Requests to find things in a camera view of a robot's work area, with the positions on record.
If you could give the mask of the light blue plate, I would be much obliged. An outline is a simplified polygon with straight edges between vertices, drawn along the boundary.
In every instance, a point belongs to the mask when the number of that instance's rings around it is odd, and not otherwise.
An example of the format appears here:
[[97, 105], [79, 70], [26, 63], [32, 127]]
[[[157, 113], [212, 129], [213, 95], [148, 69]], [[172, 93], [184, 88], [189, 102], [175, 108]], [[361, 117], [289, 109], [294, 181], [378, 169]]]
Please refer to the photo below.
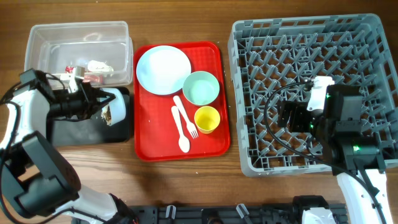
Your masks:
[[155, 95], [171, 95], [178, 92], [191, 72], [192, 66], [187, 55], [169, 45], [149, 49], [136, 65], [139, 84]]

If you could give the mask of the red plastic tray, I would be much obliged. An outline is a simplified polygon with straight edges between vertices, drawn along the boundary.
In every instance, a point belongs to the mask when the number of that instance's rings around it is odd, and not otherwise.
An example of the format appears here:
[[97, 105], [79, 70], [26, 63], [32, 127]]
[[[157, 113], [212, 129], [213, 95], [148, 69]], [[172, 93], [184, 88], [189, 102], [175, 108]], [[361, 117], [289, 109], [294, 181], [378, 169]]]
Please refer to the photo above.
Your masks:
[[147, 162], [220, 156], [228, 150], [231, 143], [220, 50], [209, 41], [181, 42], [171, 46], [187, 55], [194, 72], [206, 71], [217, 78], [220, 93], [210, 106], [220, 113], [221, 122], [210, 134], [199, 132], [198, 138], [190, 139], [190, 150], [187, 153], [182, 152], [171, 111], [171, 107], [175, 105], [172, 96], [148, 92], [139, 84], [137, 75], [134, 75], [135, 152], [140, 159]]

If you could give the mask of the white plastic fork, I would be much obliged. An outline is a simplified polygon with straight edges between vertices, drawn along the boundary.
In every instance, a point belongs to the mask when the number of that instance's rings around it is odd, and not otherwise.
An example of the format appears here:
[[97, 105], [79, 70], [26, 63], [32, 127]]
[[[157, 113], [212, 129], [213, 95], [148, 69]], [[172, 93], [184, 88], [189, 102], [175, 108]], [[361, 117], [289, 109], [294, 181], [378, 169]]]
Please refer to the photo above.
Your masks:
[[183, 118], [186, 122], [186, 125], [187, 125], [187, 130], [190, 133], [191, 137], [193, 139], [196, 139], [198, 137], [198, 131], [196, 129], [196, 126], [190, 121], [180, 97], [178, 95], [175, 95], [173, 97], [173, 101], [174, 101], [176, 107], [178, 108], [179, 112], [183, 116]]

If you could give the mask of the yellow plastic cup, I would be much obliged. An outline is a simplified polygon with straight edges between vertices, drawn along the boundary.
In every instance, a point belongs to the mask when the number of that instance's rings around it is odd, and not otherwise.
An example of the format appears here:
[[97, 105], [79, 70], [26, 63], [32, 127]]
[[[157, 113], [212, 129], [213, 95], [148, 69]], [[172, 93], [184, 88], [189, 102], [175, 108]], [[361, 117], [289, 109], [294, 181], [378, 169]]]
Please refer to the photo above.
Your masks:
[[194, 121], [201, 133], [210, 134], [219, 126], [221, 116], [214, 107], [202, 106], [195, 112]]

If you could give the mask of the red strawberry cake wrapper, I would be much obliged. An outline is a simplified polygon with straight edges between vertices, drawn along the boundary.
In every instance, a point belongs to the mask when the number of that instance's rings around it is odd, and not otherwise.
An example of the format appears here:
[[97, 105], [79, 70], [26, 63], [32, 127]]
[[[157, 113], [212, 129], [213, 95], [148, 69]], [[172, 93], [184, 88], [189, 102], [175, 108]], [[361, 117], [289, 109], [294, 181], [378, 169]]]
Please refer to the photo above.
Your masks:
[[[76, 68], [72, 66], [65, 67], [65, 73], [73, 73], [75, 70]], [[85, 75], [83, 82], [91, 84], [103, 84], [103, 77], [101, 75]]]

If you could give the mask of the clear plastic bin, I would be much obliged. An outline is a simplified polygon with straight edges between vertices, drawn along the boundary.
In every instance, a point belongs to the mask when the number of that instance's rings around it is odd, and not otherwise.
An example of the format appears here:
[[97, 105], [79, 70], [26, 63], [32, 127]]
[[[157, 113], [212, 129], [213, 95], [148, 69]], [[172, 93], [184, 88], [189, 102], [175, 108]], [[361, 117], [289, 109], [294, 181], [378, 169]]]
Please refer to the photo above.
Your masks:
[[[124, 21], [40, 24], [31, 28], [24, 69], [51, 73], [60, 78], [66, 66], [84, 67], [85, 75], [101, 75], [103, 84], [125, 86], [132, 82], [132, 39]], [[90, 72], [88, 62], [96, 60], [113, 67], [113, 76]]]

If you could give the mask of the black plastic tray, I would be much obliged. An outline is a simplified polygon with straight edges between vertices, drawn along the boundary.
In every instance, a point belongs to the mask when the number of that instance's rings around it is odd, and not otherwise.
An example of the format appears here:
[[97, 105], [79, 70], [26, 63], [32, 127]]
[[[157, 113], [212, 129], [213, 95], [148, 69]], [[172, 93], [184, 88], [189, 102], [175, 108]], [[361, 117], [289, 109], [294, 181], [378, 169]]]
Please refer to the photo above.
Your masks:
[[47, 140], [55, 147], [128, 141], [131, 136], [130, 92], [126, 87], [118, 90], [126, 106], [126, 117], [122, 121], [108, 126], [100, 112], [79, 122], [47, 121]]

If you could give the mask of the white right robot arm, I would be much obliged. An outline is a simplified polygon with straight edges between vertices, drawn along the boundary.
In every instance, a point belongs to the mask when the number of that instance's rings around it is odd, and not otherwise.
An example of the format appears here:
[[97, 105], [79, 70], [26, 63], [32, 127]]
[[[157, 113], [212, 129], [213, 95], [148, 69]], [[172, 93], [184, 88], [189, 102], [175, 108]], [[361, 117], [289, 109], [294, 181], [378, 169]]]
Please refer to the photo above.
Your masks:
[[281, 101], [280, 128], [310, 133], [322, 146], [323, 157], [310, 160], [331, 167], [344, 195], [351, 223], [392, 223], [387, 199], [386, 163], [382, 149], [361, 133], [363, 97], [358, 86], [326, 85], [307, 81], [309, 103]]

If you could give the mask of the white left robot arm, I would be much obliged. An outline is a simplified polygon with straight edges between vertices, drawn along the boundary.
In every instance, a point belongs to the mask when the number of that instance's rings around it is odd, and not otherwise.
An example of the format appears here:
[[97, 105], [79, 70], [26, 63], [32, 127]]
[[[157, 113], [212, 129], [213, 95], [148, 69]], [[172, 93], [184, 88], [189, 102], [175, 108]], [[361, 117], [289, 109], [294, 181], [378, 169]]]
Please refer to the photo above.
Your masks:
[[75, 72], [69, 84], [53, 90], [54, 76], [29, 69], [1, 98], [9, 110], [1, 142], [1, 210], [13, 223], [60, 215], [73, 223], [138, 223], [120, 198], [81, 184], [72, 165], [47, 139], [49, 121], [80, 122], [107, 108], [125, 112], [117, 88], [95, 88]]

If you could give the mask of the grey dishwasher rack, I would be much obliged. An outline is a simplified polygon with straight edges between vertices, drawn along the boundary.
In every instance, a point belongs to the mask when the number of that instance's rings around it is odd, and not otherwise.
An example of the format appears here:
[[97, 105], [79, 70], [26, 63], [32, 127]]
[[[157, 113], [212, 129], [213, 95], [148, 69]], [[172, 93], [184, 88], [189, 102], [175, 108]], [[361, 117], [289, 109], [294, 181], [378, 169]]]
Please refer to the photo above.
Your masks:
[[377, 15], [236, 21], [228, 54], [244, 175], [328, 170], [309, 133], [277, 126], [277, 104], [308, 101], [303, 83], [320, 75], [359, 87], [361, 132], [376, 138], [388, 168], [397, 166], [397, 70]]

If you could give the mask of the mint green bowl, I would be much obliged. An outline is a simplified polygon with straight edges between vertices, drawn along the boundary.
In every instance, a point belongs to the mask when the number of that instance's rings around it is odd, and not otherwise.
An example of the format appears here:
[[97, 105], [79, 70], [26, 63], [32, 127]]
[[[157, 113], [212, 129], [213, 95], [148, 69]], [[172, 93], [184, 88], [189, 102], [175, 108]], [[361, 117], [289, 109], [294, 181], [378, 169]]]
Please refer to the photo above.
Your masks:
[[210, 72], [191, 73], [182, 87], [184, 97], [196, 106], [206, 106], [214, 102], [220, 93], [220, 83]]

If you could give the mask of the white crumpled tissue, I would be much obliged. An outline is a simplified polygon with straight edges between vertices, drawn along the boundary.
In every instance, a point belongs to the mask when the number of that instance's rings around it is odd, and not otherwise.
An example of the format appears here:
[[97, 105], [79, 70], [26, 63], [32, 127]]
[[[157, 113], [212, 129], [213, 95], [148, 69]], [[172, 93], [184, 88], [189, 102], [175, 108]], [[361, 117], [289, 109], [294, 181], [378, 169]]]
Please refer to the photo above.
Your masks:
[[90, 72], [104, 72], [105, 77], [112, 77], [114, 72], [113, 67], [107, 65], [105, 62], [99, 62], [96, 60], [89, 61], [87, 68]]

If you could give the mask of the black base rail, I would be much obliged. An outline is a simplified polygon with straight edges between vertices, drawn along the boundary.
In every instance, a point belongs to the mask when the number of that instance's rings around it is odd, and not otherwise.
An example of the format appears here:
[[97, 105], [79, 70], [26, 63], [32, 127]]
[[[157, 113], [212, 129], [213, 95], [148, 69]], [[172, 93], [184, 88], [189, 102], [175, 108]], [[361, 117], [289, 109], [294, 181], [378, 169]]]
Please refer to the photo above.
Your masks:
[[[139, 223], [178, 223], [206, 224], [225, 223], [242, 224], [248, 221], [242, 218], [236, 207], [176, 207], [170, 211], [166, 207], [135, 206], [131, 208], [139, 217]], [[299, 217], [290, 214], [289, 204], [274, 204], [247, 207], [251, 223], [300, 223]]]

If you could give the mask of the white plastic spoon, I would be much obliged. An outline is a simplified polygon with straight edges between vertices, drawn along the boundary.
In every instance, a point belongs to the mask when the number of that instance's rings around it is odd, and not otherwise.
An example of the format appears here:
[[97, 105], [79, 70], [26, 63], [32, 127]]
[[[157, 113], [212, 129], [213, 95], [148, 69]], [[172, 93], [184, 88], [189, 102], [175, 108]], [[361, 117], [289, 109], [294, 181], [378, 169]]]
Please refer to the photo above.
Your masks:
[[183, 133], [179, 110], [176, 106], [173, 106], [173, 107], [171, 107], [171, 112], [172, 112], [172, 116], [174, 118], [174, 121], [175, 121], [175, 124], [177, 127], [177, 131], [179, 134], [178, 145], [182, 152], [188, 153], [190, 150], [190, 141]]

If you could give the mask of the light blue bowl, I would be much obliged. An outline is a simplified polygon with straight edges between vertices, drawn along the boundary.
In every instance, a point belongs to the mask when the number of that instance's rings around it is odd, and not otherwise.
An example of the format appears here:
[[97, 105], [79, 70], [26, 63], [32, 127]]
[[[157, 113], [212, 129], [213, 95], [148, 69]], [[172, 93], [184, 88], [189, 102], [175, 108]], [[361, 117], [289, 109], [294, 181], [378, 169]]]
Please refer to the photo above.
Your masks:
[[126, 105], [120, 90], [117, 88], [101, 88], [101, 90], [112, 93], [116, 98], [102, 108], [101, 117], [108, 126], [112, 126], [126, 117]]

